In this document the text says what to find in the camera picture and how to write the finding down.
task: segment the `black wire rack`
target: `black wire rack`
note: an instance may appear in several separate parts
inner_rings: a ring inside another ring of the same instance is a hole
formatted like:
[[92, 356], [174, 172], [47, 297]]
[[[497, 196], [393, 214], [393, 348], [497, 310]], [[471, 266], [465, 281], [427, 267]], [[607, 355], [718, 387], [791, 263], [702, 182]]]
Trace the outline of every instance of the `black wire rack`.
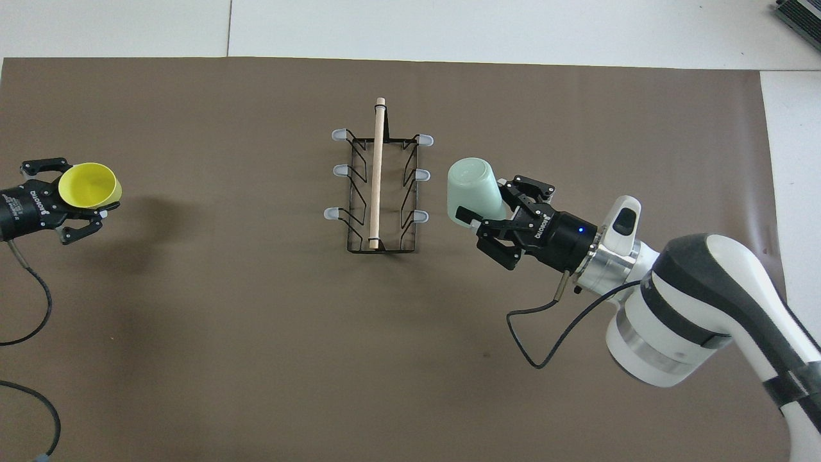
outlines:
[[347, 227], [346, 249], [351, 253], [412, 253], [416, 251], [416, 225], [428, 221], [428, 212], [417, 209], [419, 199], [419, 183], [430, 180], [430, 172], [419, 168], [420, 146], [431, 146], [433, 137], [416, 134], [412, 138], [391, 138], [388, 130], [388, 111], [385, 111], [384, 144], [401, 147], [402, 153], [407, 153], [405, 168], [402, 170], [402, 187], [405, 192], [399, 205], [399, 220], [401, 234], [398, 244], [394, 248], [385, 246], [382, 239], [376, 249], [368, 248], [367, 239], [362, 235], [365, 231], [365, 217], [368, 215], [368, 201], [362, 194], [360, 187], [368, 184], [369, 163], [363, 153], [367, 152], [368, 145], [373, 145], [373, 138], [360, 138], [346, 128], [339, 128], [331, 133], [335, 141], [346, 141], [351, 146], [351, 162], [333, 167], [333, 174], [348, 178], [350, 184], [347, 207], [329, 207], [325, 209], [325, 219], [338, 219]]

